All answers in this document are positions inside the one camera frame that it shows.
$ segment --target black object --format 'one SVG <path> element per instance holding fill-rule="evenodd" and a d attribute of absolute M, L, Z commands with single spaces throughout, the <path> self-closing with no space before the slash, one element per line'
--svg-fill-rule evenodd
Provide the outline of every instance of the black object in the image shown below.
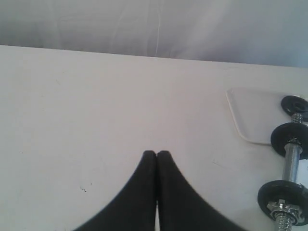
<path fill-rule="evenodd" d="M 297 226 L 308 224 L 308 189 L 303 185 L 286 180 L 275 180 L 263 185 L 258 193 L 258 203 L 262 211 L 271 219 L 270 210 L 267 208 L 269 202 L 285 200 L 287 204 L 298 205 L 303 210 L 305 222 Z"/>
<path fill-rule="evenodd" d="M 168 151 L 157 155 L 157 180 L 161 231 L 244 231 L 196 193 Z"/>
<path fill-rule="evenodd" d="M 296 139 L 303 149 L 300 159 L 308 159 L 308 127 L 299 123 L 286 123 L 278 126 L 272 132 L 270 142 L 274 150 L 285 156 L 285 145 L 291 139 Z"/>
<path fill-rule="evenodd" d="M 154 231 L 155 173 L 156 154 L 146 151 L 120 193 L 75 231 Z"/>
<path fill-rule="evenodd" d="M 303 120 L 308 122 L 308 102 L 303 98 L 288 95 L 282 99 L 281 107 L 289 116 L 295 113 L 302 114 Z"/>

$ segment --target white backdrop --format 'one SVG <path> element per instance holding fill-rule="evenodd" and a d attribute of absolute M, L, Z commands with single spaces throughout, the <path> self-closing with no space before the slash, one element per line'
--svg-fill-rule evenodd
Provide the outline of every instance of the white backdrop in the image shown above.
<path fill-rule="evenodd" d="M 0 0 L 0 44 L 308 67 L 308 0 Z"/>

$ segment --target dumbbell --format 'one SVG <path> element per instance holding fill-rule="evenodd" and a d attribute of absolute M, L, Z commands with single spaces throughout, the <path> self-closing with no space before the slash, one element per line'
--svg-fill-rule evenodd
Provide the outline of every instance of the dumbbell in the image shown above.
<path fill-rule="evenodd" d="M 291 123 L 278 126 L 271 135 L 271 145 L 285 157 L 282 180 L 264 184 L 258 192 L 262 211 L 275 220 L 276 231 L 290 231 L 292 226 L 308 224 L 308 189 L 296 183 L 300 159 L 308 159 L 308 102 L 286 96 L 283 110 L 292 115 Z"/>

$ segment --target dumbbell handle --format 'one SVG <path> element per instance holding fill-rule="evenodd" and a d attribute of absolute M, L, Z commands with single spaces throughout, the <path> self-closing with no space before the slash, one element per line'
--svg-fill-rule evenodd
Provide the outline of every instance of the dumbbell handle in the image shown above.
<path fill-rule="evenodd" d="M 303 149 L 296 143 L 288 143 L 284 148 L 285 160 L 282 179 L 296 183 L 299 157 Z"/>

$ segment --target white tabletop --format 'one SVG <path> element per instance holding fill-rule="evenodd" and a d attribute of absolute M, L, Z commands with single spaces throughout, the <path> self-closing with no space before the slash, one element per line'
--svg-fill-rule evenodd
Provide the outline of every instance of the white tabletop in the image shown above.
<path fill-rule="evenodd" d="M 272 231 L 257 192 L 284 159 L 240 138 L 225 91 L 307 86 L 307 69 L 0 46 L 0 230 L 70 231 L 112 200 L 144 150 L 169 150 L 213 207 Z M 306 186 L 307 173 L 301 161 Z"/>

